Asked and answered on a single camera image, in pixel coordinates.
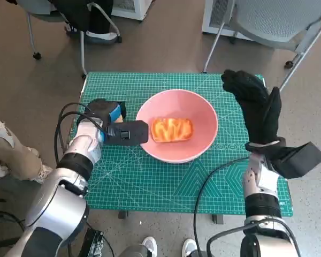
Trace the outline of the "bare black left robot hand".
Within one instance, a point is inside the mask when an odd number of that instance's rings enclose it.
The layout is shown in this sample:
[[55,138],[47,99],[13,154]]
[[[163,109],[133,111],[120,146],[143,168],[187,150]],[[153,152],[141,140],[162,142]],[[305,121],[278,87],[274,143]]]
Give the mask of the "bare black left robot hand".
[[126,118],[127,110],[125,101],[95,99],[88,103],[84,114],[89,117],[99,118],[105,126],[114,122],[123,122]]

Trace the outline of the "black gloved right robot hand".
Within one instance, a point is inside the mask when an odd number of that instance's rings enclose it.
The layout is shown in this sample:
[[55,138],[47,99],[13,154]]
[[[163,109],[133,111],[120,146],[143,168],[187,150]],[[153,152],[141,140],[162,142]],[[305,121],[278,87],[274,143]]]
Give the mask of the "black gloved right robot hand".
[[259,78],[241,70],[225,70],[221,79],[223,89],[234,95],[242,109],[249,142],[267,145],[279,141],[279,88],[273,87],[269,93]]

